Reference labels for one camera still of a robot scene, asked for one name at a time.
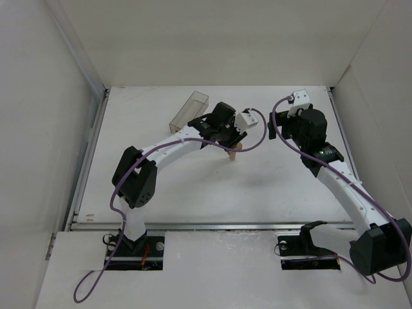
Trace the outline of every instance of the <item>transparent plastic box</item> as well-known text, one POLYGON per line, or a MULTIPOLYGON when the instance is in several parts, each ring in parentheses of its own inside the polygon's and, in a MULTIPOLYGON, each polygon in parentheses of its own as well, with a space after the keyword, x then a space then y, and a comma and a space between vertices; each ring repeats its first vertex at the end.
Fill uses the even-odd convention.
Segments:
POLYGON ((195 118, 203 115, 209 106, 209 96, 195 91, 186 101, 185 105, 179 110, 179 113, 169 124, 170 132, 179 132, 182 127, 195 118))

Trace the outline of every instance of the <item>black bracket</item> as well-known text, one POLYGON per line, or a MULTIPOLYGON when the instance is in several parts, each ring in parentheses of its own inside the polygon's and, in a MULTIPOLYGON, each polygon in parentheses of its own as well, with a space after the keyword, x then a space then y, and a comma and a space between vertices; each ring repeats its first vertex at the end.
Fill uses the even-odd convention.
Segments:
MULTIPOLYGON (((396 221, 408 244, 411 242, 412 227, 406 219, 396 221)), ((406 252, 400 237, 391 223, 371 225, 362 236, 350 243, 350 258, 364 276, 406 262, 406 252)))
MULTIPOLYGON (((120 159, 112 184, 117 185, 123 175, 142 157, 142 152, 133 146, 127 148, 120 159)), ((145 159, 140 166, 140 172, 133 171, 121 186, 118 195, 124 197, 130 208, 144 206, 155 194, 157 166, 156 162, 145 159)))
POLYGON ((327 224, 316 221, 301 227, 299 235, 279 235, 279 253, 281 256, 329 256, 334 254, 331 250, 316 247, 310 237, 310 230, 319 225, 327 224))
MULTIPOLYGON (((310 237, 310 230, 322 224, 324 221, 316 221, 301 227, 299 235, 280 235, 277 237, 280 256, 330 256, 335 253, 325 248, 316 247, 310 237)), ((282 259, 283 270, 310 270, 310 269, 337 269, 341 266, 337 258, 319 259, 314 261, 299 261, 296 259, 282 259)))

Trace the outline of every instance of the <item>small wooden object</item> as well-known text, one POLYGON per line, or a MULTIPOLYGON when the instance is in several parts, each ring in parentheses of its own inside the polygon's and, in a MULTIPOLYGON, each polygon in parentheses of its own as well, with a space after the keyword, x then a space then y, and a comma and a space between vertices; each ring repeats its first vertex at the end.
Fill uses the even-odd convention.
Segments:
MULTIPOLYGON (((243 145, 242 143, 238 143, 235 147, 236 150, 242 149, 243 145)), ((236 153, 234 151, 228 151, 227 154, 229 155, 230 161, 234 161, 236 158, 236 153)))

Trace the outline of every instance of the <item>white platform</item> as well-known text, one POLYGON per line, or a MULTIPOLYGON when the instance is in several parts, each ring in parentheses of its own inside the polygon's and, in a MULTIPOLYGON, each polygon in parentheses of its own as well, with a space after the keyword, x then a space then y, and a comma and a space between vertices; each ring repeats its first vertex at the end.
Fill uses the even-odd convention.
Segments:
MULTIPOLYGON (((224 101, 238 111, 258 108, 268 117, 277 100, 303 88, 315 108, 326 115, 327 141, 348 159, 324 86, 112 88, 77 221, 120 222, 108 203, 114 189, 111 178, 122 153, 131 145, 140 149, 167 138, 169 122, 193 91, 209 96, 208 111, 224 101)), ((249 131, 243 145, 255 144, 262 133, 260 123, 249 131)), ((212 146, 187 155, 158 175, 156 193, 148 206, 146 222, 150 223, 350 221, 299 155, 279 139, 266 139, 256 150, 238 154, 234 162, 212 146)))
MULTIPOLYGON (((79 280, 102 267, 103 234, 58 233, 36 309, 410 308, 402 283, 378 277, 371 285, 345 263, 342 271, 281 270, 271 231, 168 232, 164 270, 106 272, 91 297, 76 305, 79 280)), ((399 276, 397 268, 385 274, 399 276)))

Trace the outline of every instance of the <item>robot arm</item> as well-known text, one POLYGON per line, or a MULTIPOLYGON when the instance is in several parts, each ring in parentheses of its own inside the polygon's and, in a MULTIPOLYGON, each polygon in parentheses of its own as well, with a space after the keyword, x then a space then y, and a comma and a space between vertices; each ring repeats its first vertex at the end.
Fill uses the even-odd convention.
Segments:
MULTIPOLYGON (((289 103, 292 105, 289 111, 275 113, 277 126, 282 126, 282 137, 292 139, 302 152, 328 163, 367 193, 352 175, 342 154, 326 142, 327 121, 321 111, 313 108, 306 91, 294 92, 289 103)), ((275 138, 272 115, 268 127, 269 138, 275 138)), ((306 255, 319 255, 321 250, 326 248, 331 250, 330 254, 336 252, 350 257, 365 276, 406 261, 400 237, 385 215, 333 171, 304 156, 301 159, 349 214, 359 237, 351 232, 333 228, 323 221, 309 223, 302 227, 299 235, 299 243, 302 246, 299 248, 300 252, 305 252, 306 255)), ((405 219, 397 220, 396 223, 410 243, 411 225, 405 219)))
POLYGON ((236 115, 236 111, 231 106, 220 102, 212 113, 190 121, 182 130, 163 142, 141 150, 133 146, 127 148, 113 176, 113 185, 117 185, 126 171, 157 145, 182 140, 182 143, 150 154, 121 186, 118 195, 121 209, 127 218, 124 239, 128 246, 133 247, 135 242, 145 234, 144 219, 147 211, 145 205, 155 194, 157 174, 187 153, 200 150, 207 145, 197 140, 183 141, 184 138, 217 142, 222 146, 233 148, 247 136, 246 131, 257 124, 257 118, 248 110, 236 115))

